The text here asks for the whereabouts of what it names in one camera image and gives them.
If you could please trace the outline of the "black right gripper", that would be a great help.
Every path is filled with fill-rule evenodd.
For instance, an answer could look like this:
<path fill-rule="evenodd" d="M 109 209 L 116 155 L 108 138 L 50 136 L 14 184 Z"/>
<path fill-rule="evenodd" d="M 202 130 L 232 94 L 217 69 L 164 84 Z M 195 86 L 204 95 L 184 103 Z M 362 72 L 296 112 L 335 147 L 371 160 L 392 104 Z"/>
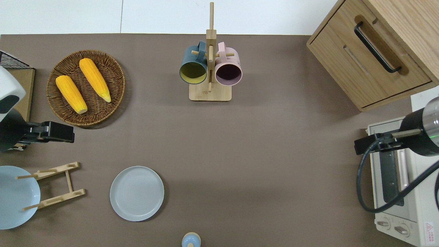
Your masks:
<path fill-rule="evenodd" d="M 380 144 L 378 144 L 378 147 L 375 148 L 375 152 L 393 151 L 409 148 L 411 151 L 421 156 L 437 156 L 439 153 L 439 147 L 434 144 L 434 142 L 427 135 L 427 132 L 424 130 L 424 124 L 422 119 L 423 112 L 424 108 L 408 114 L 402 120 L 398 131 L 392 131 L 389 133 L 385 133 L 384 135 L 388 136 L 391 133 L 410 131 L 414 129 L 421 129 L 422 133 L 418 134 L 417 136 L 401 137 L 396 139 L 395 141 L 387 140 L 384 142 L 380 142 Z M 377 134 L 372 134 L 360 139 L 356 139 L 354 141 L 354 150 L 356 155 L 363 155 L 366 152 L 367 148 L 377 139 Z"/>

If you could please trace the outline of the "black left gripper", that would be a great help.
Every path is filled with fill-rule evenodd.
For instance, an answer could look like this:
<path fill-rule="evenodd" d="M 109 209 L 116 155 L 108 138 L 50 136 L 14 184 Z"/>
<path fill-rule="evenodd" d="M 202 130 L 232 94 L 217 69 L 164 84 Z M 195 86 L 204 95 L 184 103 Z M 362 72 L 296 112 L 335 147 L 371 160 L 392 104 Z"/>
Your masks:
<path fill-rule="evenodd" d="M 10 111 L 0 125 L 0 150 L 12 149 L 16 144 L 75 142 L 74 127 L 59 122 L 26 122 L 18 111 Z"/>

